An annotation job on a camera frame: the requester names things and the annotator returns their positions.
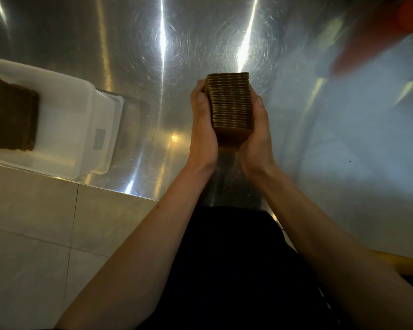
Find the stainless steel table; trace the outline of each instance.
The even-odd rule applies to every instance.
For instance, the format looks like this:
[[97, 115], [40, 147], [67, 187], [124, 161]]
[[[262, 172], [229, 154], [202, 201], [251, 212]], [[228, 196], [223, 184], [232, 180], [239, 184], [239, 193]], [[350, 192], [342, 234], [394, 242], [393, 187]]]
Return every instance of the stainless steel table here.
[[[0, 0], [0, 58], [122, 95], [110, 172], [75, 182], [155, 200], [186, 162], [196, 80], [249, 71], [276, 159], [303, 192], [369, 247], [413, 256], [413, 36], [328, 77], [379, 2]], [[264, 206], [229, 153], [201, 201]]]

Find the person's right arm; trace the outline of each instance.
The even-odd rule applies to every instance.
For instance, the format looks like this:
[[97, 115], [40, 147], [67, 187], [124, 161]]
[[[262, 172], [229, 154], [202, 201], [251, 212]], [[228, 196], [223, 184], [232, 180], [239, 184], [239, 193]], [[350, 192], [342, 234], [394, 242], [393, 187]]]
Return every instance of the person's right arm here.
[[268, 114], [253, 92], [254, 133], [240, 149], [243, 172], [263, 193], [325, 291], [361, 329], [413, 329], [413, 287], [341, 229], [276, 165]]

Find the hand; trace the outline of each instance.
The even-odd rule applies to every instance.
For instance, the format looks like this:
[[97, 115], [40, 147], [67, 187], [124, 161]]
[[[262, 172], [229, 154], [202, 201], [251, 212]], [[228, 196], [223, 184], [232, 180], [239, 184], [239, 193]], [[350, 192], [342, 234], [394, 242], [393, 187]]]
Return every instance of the hand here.
[[191, 132], [190, 155], [186, 167], [199, 172], [214, 172], [218, 156], [216, 133], [211, 125], [211, 110], [204, 94], [205, 80], [199, 80], [191, 93], [193, 130]]
[[268, 112], [263, 100], [251, 87], [252, 109], [254, 114], [254, 132], [240, 147], [240, 160], [243, 172], [252, 183], [262, 176], [271, 176], [278, 166], [272, 153], [271, 132]]

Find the tiled floor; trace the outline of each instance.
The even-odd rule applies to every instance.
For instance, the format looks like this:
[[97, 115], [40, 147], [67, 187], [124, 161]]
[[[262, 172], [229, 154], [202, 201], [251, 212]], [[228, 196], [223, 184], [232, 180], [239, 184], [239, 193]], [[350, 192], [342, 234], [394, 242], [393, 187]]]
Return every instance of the tiled floor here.
[[54, 326], [154, 204], [0, 167], [0, 330]]

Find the person's right hand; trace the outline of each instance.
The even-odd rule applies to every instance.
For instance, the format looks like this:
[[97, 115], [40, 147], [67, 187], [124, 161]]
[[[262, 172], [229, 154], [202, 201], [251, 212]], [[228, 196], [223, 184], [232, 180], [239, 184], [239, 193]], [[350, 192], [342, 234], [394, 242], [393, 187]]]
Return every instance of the person's right hand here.
[[240, 160], [243, 172], [254, 184], [263, 176], [271, 176], [278, 166], [272, 152], [271, 133], [268, 112], [263, 100], [251, 87], [252, 109], [254, 114], [254, 132], [240, 147]]

